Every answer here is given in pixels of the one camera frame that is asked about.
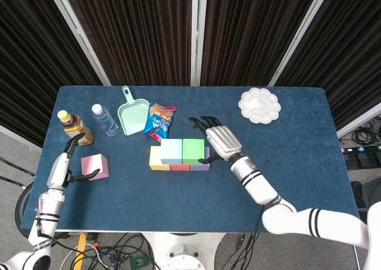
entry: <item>purple cube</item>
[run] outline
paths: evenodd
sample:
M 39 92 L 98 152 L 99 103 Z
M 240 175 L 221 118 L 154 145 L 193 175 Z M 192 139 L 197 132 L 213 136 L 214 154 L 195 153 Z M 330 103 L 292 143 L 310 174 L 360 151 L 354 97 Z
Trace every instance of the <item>purple cube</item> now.
M 205 147 L 205 159 L 206 158 L 209 158 L 210 156 L 210 149 L 209 147 Z M 205 165 L 194 165 L 194 166 L 190 166 L 190 170 L 209 170 L 210 168 L 210 164 L 205 164 Z

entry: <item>black stripe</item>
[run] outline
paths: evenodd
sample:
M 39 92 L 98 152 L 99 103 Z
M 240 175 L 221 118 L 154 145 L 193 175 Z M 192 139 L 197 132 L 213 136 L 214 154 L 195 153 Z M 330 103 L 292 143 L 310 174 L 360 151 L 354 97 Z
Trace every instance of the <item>black stripe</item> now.
M 320 211 L 321 209 L 318 209 L 315 215 L 315 232 L 316 232 L 316 236 L 318 236 L 319 238 L 320 238 L 320 235 L 319 235 L 319 231 L 317 230 L 317 216 L 319 215 Z
M 40 213 L 40 215 L 49 215 L 49 216 L 53 216 L 53 217 L 55 217 L 55 218 L 60 218 L 60 216 L 59 215 L 54 215 L 53 213 Z
M 291 212 L 293 212 L 292 209 L 291 209 L 288 205 L 283 204 L 283 203 L 279 203 L 279 205 L 280 205 L 280 206 L 285 206 L 285 207 L 287 207 Z
M 259 174 L 257 174 L 257 175 L 255 175 L 255 176 L 253 176 L 252 178 L 248 179 L 248 180 L 245 182 L 245 184 L 243 185 L 243 187 L 247 186 L 247 184 L 250 183 L 253 179 L 255 179 L 257 176 L 261 176 L 261 175 L 262 175 L 262 174 L 261 174 L 261 172 L 260 172 Z
M 51 221 L 51 222 L 58 222 L 58 219 L 50 219 L 50 218 L 35 218 L 36 221 Z
M 26 262 L 28 262 L 29 258 L 31 258 L 33 255 L 34 255 L 34 253 L 32 253 L 32 254 L 25 260 L 24 265 L 23 265 L 23 270 L 25 269 Z
M 311 209 L 311 212 L 310 212 L 310 217 L 308 218 L 308 227 L 310 229 L 310 233 L 313 237 L 316 237 L 313 232 L 312 232 L 312 224 L 311 224 L 311 221 L 312 221 L 312 213 L 314 212 L 314 210 L 316 209 Z
M 255 169 L 253 170 L 249 175 L 246 175 L 243 179 L 241 179 L 241 184 L 243 183 L 244 180 L 246 180 L 252 173 L 259 172 L 259 170 Z
M 275 206 L 276 204 L 280 203 L 281 200 L 282 200 L 282 197 L 280 196 L 280 194 L 276 194 L 276 197 L 273 198 L 267 204 L 265 204 L 265 206 L 270 206 L 270 207 Z

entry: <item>white frame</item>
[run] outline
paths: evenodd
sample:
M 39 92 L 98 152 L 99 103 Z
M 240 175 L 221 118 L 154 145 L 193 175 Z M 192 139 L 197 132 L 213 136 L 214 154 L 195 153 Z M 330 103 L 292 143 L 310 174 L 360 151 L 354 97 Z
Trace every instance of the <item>white frame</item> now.
M 103 85 L 110 86 L 111 82 L 108 79 L 101 62 L 99 61 L 96 53 L 90 44 L 90 41 L 80 24 L 73 7 L 70 5 L 68 0 L 54 0 L 61 14 L 65 18 L 67 25 L 69 26 L 71 32 L 75 36 L 78 44 L 88 58 L 91 66 L 93 67 L 95 73 L 98 75 L 99 80 Z
M 381 114 L 381 103 L 378 103 L 376 106 L 366 111 L 363 115 L 357 117 L 351 123 L 345 125 L 343 128 L 338 130 L 336 132 L 338 135 L 338 138 L 345 136 L 349 132 L 353 131 L 357 127 L 361 126 L 362 124 L 376 117 L 379 114 Z
M 206 12 L 207 0 L 192 0 L 192 36 L 190 48 L 191 86 L 200 86 Z
M 275 85 L 279 76 L 282 74 L 283 70 L 285 69 L 287 63 L 289 62 L 291 56 L 293 55 L 296 48 L 298 47 L 300 41 L 302 40 L 304 34 L 306 33 L 308 27 L 310 26 L 312 20 L 314 19 L 315 15 L 317 14 L 317 11 L 320 9 L 323 2 L 324 0 L 312 1 L 309 9 L 307 10 L 307 13 L 305 14 L 303 18 L 303 21 L 301 22 L 300 26 L 298 27 L 298 30 L 295 33 L 295 36 L 293 37 L 291 41 L 291 44 L 289 45 L 285 55 L 283 56 L 278 68 L 276 69 L 273 77 L 271 78 L 267 86 Z

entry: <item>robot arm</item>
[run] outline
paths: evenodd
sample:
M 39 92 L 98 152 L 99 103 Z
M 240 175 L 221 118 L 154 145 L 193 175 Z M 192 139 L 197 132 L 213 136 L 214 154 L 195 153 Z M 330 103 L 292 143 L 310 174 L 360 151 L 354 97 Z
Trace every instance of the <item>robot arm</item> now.
M 28 238 L 29 243 L 33 246 L 33 252 L 20 252 L 7 262 L 0 263 L 0 270 L 49 269 L 50 250 L 56 242 L 54 234 L 60 219 L 61 208 L 65 202 L 63 190 L 69 182 L 91 179 L 99 172 L 97 169 L 88 176 L 71 175 L 70 158 L 81 137 L 83 134 L 78 134 L 69 140 L 64 152 L 57 157 L 47 182 L 49 190 L 39 197 L 37 215 Z
M 215 117 L 202 116 L 201 119 L 207 123 L 189 118 L 195 124 L 193 127 L 199 128 L 206 135 L 216 153 L 199 161 L 211 163 L 223 159 L 230 162 L 231 171 L 255 202 L 268 207 L 262 217 L 268 232 L 306 234 L 359 246 L 369 249 L 366 270 L 376 269 L 381 265 L 381 202 L 370 208 L 368 227 L 347 213 L 320 209 L 297 212 L 296 208 L 268 183 L 250 158 L 241 154 L 242 145 L 227 126 L 222 126 Z

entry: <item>cable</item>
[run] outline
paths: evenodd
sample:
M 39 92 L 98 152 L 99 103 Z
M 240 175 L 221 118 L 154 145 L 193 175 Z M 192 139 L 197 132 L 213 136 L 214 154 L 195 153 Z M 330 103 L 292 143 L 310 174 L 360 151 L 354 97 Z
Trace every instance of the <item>cable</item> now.
M 133 254 L 139 252 L 139 253 L 142 253 L 143 255 L 147 256 L 148 260 L 152 264 L 152 270 L 155 270 L 155 267 L 160 270 L 160 267 L 155 262 L 154 255 L 152 252 L 152 247 L 149 244 L 149 242 L 147 241 L 147 239 L 142 234 L 134 234 L 131 237 L 127 238 L 123 243 L 121 243 L 121 241 L 123 240 L 123 238 L 126 237 L 127 234 L 128 233 L 125 233 L 124 235 L 122 235 L 122 237 L 118 240 L 118 242 L 115 243 L 114 246 L 98 247 L 97 249 L 99 252 L 99 256 L 103 257 L 103 256 L 107 255 L 110 258 L 113 257 L 114 258 L 114 261 L 112 261 L 113 266 L 117 266 L 120 264 L 122 255 L 129 255 L 130 256 L 130 255 L 133 255 Z M 140 238 L 140 244 L 137 247 L 128 244 L 134 238 Z M 148 254 L 146 254 L 145 252 L 142 251 L 142 247 L 143 247 L 144 242 L 146 242 L 146 244 L 147 244 Z M 93 260 L 88 267 L 88 270 L 93 270 L 97 266 L 97 264 L 99 263 L 99 261 L 97 259 L 98 257 L 89 256 L 89 255 L 84 255 L 83 257 L 81 257 L 78 260 L 73 259 L 73 261 L 71 262 L 71 265 L 70 265 L 70 269 L 73 269 L 74 266 L 76 265 L 76 263 L 78 263 L 82 259 L 87 259 L 87 258 L 91 258 Z
M 350 132 L 352 133 L 351 140 L 360 146 L 373 145 L 375 143 L 380 142 L 381 127 L 379 128 L 379 130 L 376 130 L 374 128 L 375 125 L 376 122 L 373 119 L 369 120 L 368 122 L 365 122 L 365 124 Z
M 230 270 L 235 270 L 237 264 L 241 260 L 243 260 L 243 262 L 242 262 L 242 264 L 240 266 L 240 269 L 241 270 L 246 270 L 248 268 L 248 266 L 249 266 L 249 264 L 251 262 L 251 259 L 252 259 L 253 252 L 254 252 L 254 244 L 255 244 L 255 242 L 257 242 L 258 237 L 260 236 L 260 234 L 257 233 L 257 232 L 258 232 L 258 227 L 259 227 L 259 224 L 260 224 L 260 220 L 262 218 L 263 210 L 264 210 L 264 206 L 262 206 L 261 213 L 260 213 L 260 215 L 258 217 L 254 233 L 250 234 L 250 237 L 248 239 L 248 242 L 247 242 L 246 246 L 240 252 L 239 256 L 237 257 L 237 259 L 233 263 L 233 265 L 230 268 Z
M 80 235 L 82 233 L 83 233 L 83 231 L 82 232 L 69 232 L 68 235 Z
M 224 266 L 222 266 L 221 270 L 223 270 L 226 266 L 226 264 L 231 260 L 231 258 L 238 252 L 238 250 L 241 248 L 243 241 L 245 240 L 246 234 L 241 235 L 239 238 L 239 241 L 237 243 L 236 251 L 232 253 L 232 255 L 229 256 L 229 258 L 226 260 Z
M 90 244 L 90 243 L 83 243 L 83 244 L 80 244 L 80 245 L 78 245 L 78 246 L 74 247 L 74 249 L 73 249 L 73 250 L 70 250 L 70 252 L 69 252 L 69 253 L 67 253 L 67 255 L 66 255 L 65 259 L 62 261 L 62 264 L 61 264 L 60 270 L 62 270 L 62 267 L 64 266 L 64 264 L 65 264 L 65 261 L 67 260 L 67 258 L 69 257 L 69 255 L 71 255 L 73 251 L 76 251 L 76 249 L 77 249 L 78 247 L 81 247 L 81 246 L 84 246 L 84 245 L 88 245 L 88 246 L 91 246 L 91 247 L 92 247 L 92 248 L 95 250 L 95 252 L 96 252 L 96 255 L 97 255 L 97 257 L 98 257 L 98 260 L 99 260 L 100 264 L 102 264 L 103 266 L 105 266 L 105 267 L 106 267 L 106 269 L 108 269 L 108 266 L 107 266 L 105 263 L 103 263 L 103 262 L 102 262 L 102 260 L 101 260 L 101 258 L 99 257 L 98 249 L 96 249 L 96 247 L 95 247 L 93 244 Z
M 67 246 L 63 245 L 62 243 L 60 243 L 59 241 L 56 241 L 56 243 L 57 243 L 59 246 L 65 248 L 65 249 L 67 249 L 67 250 L 72 250 L 72 251 L 75 251 L 75 252 L 78 252 L 78 253 L 82 254 L 83 257 L 90 258 L 90 259 L 93 259 L 93 260 L 97 260 L 97 257 L 96 257 L 96 256 L 94 257 L 94 256 L 86 255 L 85 252 L 79 251 L 79 250 L 74 249 L 74 248 L 67 247 Z M 102 267 L 108 270 L 108 267 L 107 267 L 107 266 L 102 265 Z

